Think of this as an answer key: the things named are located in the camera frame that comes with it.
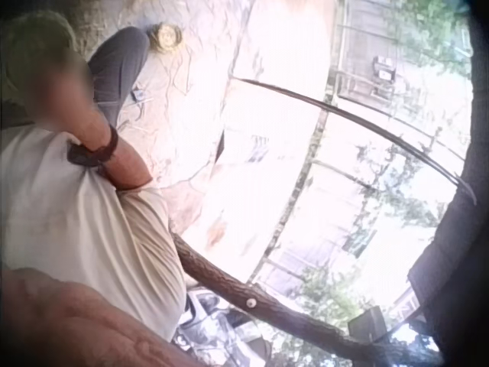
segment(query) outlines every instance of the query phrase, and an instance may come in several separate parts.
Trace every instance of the forearm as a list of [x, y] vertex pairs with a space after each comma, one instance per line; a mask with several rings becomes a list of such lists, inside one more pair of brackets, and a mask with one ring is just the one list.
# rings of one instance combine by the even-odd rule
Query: forearm
[[[85, 128], [75, 132], [74, 135], [90, 151], [107, 146], [111, 131], [103, 114], [93, 111], [85, 119], [89, 119], [90, 124], [85, 124]], [[144, 186], [152, 179], [139, 153], [120, 137], [114, 154], [103, 164], [103, 170], [117, 190], [135, 189]]]

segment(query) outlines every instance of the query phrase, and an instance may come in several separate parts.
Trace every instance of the round object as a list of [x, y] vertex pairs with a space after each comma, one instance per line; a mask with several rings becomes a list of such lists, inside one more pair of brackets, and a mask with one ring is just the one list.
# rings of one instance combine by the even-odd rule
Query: round object
[[176, 25], [160, 23], [150, 31], [152, 47], [158, 52], [171, 52], [182, 42], [182, 31]]
[[249, 298], [246, 300], [246, 307], [247, 308], [255, 308], [257, 306], [257, 300], [254, 298]]
[[76, 39], [68, 21], [53, 11], [37, 11], [7, 24], [2, 53], [8, 85], [22, 91], [40, 64], [59, 57], [66, 50], [76, 51]]

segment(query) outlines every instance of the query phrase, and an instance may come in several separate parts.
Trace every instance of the black wristwatch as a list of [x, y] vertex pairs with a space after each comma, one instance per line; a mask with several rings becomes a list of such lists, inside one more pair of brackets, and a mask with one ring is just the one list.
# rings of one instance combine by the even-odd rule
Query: black wristwatch
[[98, 167], [108, 161], [114, 154], [119, 141], [117, 130], [110, 125], [110, 142], [106, 147], [101, 147], [96, 151], [89, 151], [83, 145], [70, 142], [68, 148], [68, 161], [84, 167]]

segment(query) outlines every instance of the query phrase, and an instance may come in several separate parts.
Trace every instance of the dark pants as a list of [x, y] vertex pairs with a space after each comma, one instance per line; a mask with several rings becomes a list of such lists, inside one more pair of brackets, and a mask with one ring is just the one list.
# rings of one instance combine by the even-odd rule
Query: dark pants
[[[120, 30], [105, 41], [88, 62], [93, 75], [94, 100], [110, 125], [117, 117], [147, 59], [150, 41], [138, 28]], [[2, 103], [2, 129], [33, 122], [23, 108]]]

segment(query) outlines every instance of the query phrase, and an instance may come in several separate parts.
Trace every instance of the white t-shirt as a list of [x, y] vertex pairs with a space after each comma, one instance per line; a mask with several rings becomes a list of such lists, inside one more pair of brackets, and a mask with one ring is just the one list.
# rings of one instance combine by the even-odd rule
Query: white t-shirt
[[68, 162], [68, 141], [34, 126], [2, 132], [2, 261], [88, 285], [171, 339], [186, 290], [160, 191], [117, 192]]

